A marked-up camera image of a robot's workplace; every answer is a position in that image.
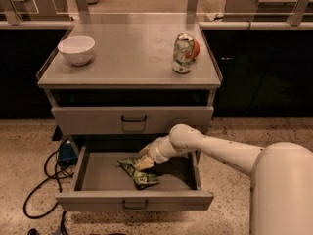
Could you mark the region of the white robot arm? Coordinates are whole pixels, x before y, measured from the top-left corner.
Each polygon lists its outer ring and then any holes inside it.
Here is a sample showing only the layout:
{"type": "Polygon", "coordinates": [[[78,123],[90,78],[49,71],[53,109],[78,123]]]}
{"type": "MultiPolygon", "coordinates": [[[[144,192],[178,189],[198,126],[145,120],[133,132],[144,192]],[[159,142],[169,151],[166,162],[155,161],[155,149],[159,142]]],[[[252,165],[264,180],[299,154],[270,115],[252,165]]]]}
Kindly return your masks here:
{"type": "Polygon", "coordinates": [[[135,168],[194,151],[250,177],[250,235],[313,235],[313,152],[290,142],[252,146],[177,124],[140,151],[135,168]]]}

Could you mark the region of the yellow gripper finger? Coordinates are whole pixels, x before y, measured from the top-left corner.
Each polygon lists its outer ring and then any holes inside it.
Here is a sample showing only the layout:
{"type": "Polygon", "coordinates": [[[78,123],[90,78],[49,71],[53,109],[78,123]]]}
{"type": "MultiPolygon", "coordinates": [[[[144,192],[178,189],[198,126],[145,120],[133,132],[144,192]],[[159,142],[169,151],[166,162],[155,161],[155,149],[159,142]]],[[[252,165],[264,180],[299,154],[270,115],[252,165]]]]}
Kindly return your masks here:
{"type": "Polygon", "coordinates": [[[154,166],[154,161],[144,156],[137,163],[134,164],[134,168],[138,171],[145,170],[154,166]]]}
{"type": "Polygon", "coordinates": [[[148,156],[150,154],[150,150],[151,150],[151,144],[148,144],[147,146],[145,146],[139,151],[139,155],[141,157],[148,156]]]}

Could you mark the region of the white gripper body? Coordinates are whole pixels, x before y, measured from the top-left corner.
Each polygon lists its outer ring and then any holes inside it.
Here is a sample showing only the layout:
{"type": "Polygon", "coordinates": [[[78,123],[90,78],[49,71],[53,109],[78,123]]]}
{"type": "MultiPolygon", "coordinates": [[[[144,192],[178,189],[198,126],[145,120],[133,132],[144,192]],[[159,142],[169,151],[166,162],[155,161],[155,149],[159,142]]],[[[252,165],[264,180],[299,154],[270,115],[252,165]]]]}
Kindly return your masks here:
{"type": "Polygon", "coordinates": [[[149,148],[148,156],[157,164],[168,161],[173,156],[173,146],[169,137],[160,137],[155,140],[149,148]]]}

